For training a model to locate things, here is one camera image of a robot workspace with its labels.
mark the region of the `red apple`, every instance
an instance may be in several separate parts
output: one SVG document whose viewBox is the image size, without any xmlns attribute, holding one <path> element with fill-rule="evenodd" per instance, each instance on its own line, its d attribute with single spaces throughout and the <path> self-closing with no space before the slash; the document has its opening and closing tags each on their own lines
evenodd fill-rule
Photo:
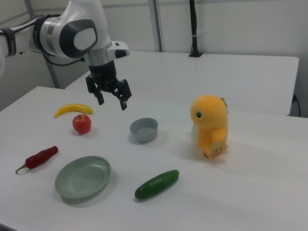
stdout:
<svg viewBox="0 0 308 231">
<path fill-rule="evenodd" d="M 73 127 L 74 129 L 81 133 L 87 133 L 91 129 L 91 119 L 85 114 L 80 114 L 74 117 L 73 119 Z"/>
</svg>

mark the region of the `pepper stem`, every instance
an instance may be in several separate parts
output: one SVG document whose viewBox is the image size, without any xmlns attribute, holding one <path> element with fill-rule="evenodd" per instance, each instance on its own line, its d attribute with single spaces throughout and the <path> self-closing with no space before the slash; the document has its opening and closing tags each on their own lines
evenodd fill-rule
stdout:
<svg viewBox="0 0 308 231">
<path fill-rule="evenodd" d="M 19 169 L 17 169 L 17 170 L 15 171 L 15 173 L 17 174 L 17 172 L 18 172 L 19 170 L 21 170 L 21 169 L 23 169 L 23 168 L 25 168 L 25 167 L 27 167 L 26 164 L 22 165 Z"/>
</svg>

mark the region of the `glass plate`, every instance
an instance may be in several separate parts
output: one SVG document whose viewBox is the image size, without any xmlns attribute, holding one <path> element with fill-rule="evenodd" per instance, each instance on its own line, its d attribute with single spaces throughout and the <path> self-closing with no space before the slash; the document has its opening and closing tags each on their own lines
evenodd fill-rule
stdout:
<svg viewBox="0 0 308 231">
<path fill-rule="evenodd" d="M 86 156 L 62 168 L 56 177 L 55 188 L 64 198 L 86 198 L 108 183 L 110 172 L 107 160 L 99 156 Z"/>
</svg>

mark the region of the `banana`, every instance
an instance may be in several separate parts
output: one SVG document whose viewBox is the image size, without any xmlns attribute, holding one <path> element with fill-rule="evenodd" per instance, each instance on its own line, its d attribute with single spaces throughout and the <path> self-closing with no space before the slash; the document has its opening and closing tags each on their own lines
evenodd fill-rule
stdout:
<svg viewBox="0 0 308 231">
<path fill-rule="evenodd" d="M 87 105 L 80 104 L 80 103 L 71 103 L 60 107 L 54 117 L 62 115 L 66 112 L 81 112 L 84 114 L 92 114 L 93 110 Z"/>
</svg>

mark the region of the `green cucumber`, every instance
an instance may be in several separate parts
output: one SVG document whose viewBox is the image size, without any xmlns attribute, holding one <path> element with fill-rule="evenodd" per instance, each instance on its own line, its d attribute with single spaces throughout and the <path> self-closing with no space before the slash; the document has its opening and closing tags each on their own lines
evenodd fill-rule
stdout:
<svg viewBox="0 0 308 231">
<path fill-rule="evenodd" d="M 171 170 L 148 180 L 135 191 L 135 197 L 137 199 L 146 199 L 160 193 L 174 184 L 179 178 L 179 174 L 179 171 Z"/>
</svg>

